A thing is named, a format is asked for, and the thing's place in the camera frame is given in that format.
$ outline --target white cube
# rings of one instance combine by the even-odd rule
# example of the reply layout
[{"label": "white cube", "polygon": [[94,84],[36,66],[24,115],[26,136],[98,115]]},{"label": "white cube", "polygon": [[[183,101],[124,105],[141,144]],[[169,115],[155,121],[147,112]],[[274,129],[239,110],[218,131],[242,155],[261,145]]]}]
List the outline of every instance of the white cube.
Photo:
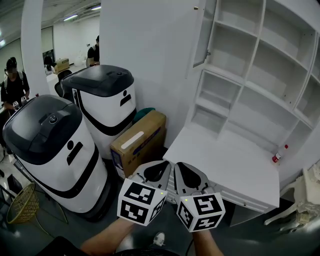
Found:
[{"label": "white cube", "polygon": [[118,197],[117,216],[147,226],[161,211],[167,194],[126,178]]},{"label": "white cube", "polygon": [[220,193],[181,196],[176,212],[189,232],[216,228],[225,213]]}]

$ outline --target ceiling light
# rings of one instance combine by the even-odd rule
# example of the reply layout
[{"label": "ceiling light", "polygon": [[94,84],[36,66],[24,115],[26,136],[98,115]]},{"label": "ceiling light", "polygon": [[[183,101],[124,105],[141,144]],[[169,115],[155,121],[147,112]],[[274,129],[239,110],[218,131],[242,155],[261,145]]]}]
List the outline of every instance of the ceiling light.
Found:
[{"label": "ceiling light", "polygon": [[91,9],[91,11],[96,11],[96,10],[100,10],[101,9],[101,6],[97,6],[97,7],[94,7]]},{"label": "ceiling light", "polygon": [[77,16],[78,16],[78,14],[72,15],[72,16],[69,17],[69,18],[65,18],[63,21],[65,22],[65,21],[71,20],[71,19],[73,19],[73,18],[75,18],[75,17],[77,17]]}]

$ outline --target wicker basket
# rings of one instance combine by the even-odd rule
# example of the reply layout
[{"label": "wicker basket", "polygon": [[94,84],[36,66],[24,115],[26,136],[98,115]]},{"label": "wicker basket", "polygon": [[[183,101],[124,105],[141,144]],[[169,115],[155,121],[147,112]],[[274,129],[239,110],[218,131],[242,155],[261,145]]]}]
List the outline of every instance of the wicker basket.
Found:
[{"label": "wicker basket", "polygon": [[9,224],[24,223],[35,216],[39,209],[35,187],[34,183],[29,184],[13,200],[6,215],[6,221]]}]

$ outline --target round button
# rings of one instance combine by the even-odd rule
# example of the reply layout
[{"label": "round button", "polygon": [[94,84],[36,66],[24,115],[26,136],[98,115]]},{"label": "round button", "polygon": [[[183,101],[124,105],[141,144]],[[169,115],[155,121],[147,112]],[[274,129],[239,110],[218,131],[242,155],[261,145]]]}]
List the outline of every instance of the round button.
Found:
[{"label": "round button", "polygon": [[72,150],[74,148],[74,142],[72,140],[68,141],[68,144],[66,145],[68,150]]},{"label": "round button", "polygon": [[54,124],[58,121],[58,117],[56,117],[54,114],[50,116],[50,124]]}]

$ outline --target cabinet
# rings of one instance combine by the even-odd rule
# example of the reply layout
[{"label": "cabinet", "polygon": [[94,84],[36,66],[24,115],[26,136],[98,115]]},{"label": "cabinet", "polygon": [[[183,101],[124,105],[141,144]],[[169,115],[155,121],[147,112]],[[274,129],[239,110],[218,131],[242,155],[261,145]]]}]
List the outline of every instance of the cabinet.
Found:
[{"label": "cabinet", "polygon": [[[279,165],[319,122],[319,34],[277,0],[208,2],[214,16],[210,26],[197,21],[186,74],[201,72],[196,94],[164,158],[194,165],[224,199],[265,213],[279,203]],[[200,46],[206,54],[194,61]],[[272,164],[285,144],[285,157]]]}]

